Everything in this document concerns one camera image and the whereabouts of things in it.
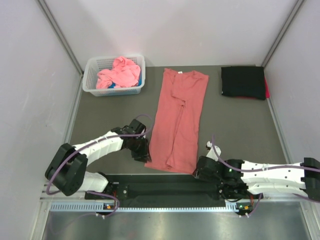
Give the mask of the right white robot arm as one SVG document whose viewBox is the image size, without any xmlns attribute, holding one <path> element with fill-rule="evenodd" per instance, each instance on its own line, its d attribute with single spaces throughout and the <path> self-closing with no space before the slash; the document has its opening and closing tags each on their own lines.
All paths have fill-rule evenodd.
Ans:
<svg viewBox="0 0 320 240">
<path fill-rule="evenodd" d="M 262 164 L 241 159 L 227 161 L 201 156 L 193 176 L 216 184 L 225 200 L 242 200 L 265 193 L 298 195 L 320 200 L 320 162 L 312 157 L 294 164 Z"/>
</svg>

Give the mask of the salmon pink t shirt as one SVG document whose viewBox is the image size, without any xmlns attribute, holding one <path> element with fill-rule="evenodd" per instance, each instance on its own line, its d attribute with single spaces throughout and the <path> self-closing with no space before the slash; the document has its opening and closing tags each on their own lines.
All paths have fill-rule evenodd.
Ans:
<svg viewBox="0 0 320 240">
<path fill-rule="evenodd" d="M 200 118 L 209 76 L 198 71 L 163 72 L 145 167 L 192 174 L 196 169 Z"/>
</svg>

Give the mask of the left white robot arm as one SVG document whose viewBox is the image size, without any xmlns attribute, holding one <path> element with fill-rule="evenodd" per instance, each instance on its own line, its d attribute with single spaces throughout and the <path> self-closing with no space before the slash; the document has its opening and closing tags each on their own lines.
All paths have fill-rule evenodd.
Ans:
<svg viewBox="0 0 320 240">
<path fill-rule="evenodd" d="M 87 167 L 102 157 L 124 149 L 131 151 L 131 157 L 138 162 L 151 161 L 150 131 L 136 118 L 129 125 L 115 127 L 93 140 L 82 144 L 62 144 L 55 153 L 44 176 L 49 181 L 48 195 L 63 193 L 71 196 L 79 191 L 97 192 L 102 198 L 109 198 L 114 187 L 102 173 L 87 171 Z"/>
</svg>

